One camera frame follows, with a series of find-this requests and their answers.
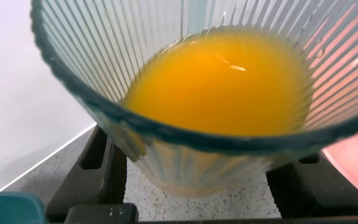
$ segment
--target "juice surface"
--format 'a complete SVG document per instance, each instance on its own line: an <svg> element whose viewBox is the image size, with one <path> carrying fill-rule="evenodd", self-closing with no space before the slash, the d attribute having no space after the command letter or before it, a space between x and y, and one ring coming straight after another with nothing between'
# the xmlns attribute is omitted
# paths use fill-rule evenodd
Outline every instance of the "juice surface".
<svg viewBox="0 0 358 224"><path fill-rule="evenodd" d="M298 54L283 40L250 32L185 40L146 65L124 106L204 133L294 132L309 104L306 70Z"/></svg>

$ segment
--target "white wall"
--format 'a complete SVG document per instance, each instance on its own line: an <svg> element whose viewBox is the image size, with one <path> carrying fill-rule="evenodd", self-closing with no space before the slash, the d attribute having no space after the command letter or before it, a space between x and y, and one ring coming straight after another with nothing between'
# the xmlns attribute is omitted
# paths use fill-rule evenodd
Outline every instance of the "white wall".
<svg viewBox="0 0 358 224"><path fill-rule="evenodd" d="M0 188L94 121L34 44L29 0L0 0Z"/></svg>

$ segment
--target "glass rim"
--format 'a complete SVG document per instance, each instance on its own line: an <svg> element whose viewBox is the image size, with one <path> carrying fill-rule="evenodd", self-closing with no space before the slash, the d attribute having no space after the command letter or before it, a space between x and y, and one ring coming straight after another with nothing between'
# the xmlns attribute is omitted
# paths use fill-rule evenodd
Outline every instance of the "glass rim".
<svg viewBox="0 0 358 224"><path fill-rule="evenodd" d="M358 133L358 115L324 128L280 136L228 136L202 133L148 119L106 99L85 85L64 63L57 60L54 48L49 41L45 40L47 33L42 25L41 8L41 1L32 0L30 12L32 32L35 35L35 44L40 49L42 58L51 68L53 75L63 83L71 94L79 96L87 106L102 110L115 122L126 123L138 133L155 136L172 144L190 146L198 151L225 154L299 151L311 147L324 147Z"/></svg>

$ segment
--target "countertop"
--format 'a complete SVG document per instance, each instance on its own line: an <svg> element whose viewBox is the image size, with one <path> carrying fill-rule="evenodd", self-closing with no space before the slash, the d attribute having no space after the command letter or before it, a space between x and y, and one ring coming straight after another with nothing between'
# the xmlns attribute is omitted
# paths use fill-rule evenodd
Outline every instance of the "countertop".
<svg viewBox="0 0 358 224"><path fill-rule="evenodd" d="M5 190L32 193L48 203L81 154L92 131L90 129ZM241 186L233 189L188 199L162 192L128 160L124 201L136 205L139 220L143 221L280 218L265 174L244 180Z"/></svg>

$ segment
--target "orange juice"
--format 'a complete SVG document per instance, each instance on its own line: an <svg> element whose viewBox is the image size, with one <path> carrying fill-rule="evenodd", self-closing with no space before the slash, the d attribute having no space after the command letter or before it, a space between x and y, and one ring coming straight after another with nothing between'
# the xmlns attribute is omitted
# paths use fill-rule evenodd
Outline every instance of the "orange juice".
<svg viewBox="0 0 358 224"><path fill-rule="evenodd" d="M284 40L220 32L151 60L124 106L178 128L231 136L285 134L307 112L305 67Z"/></svg>

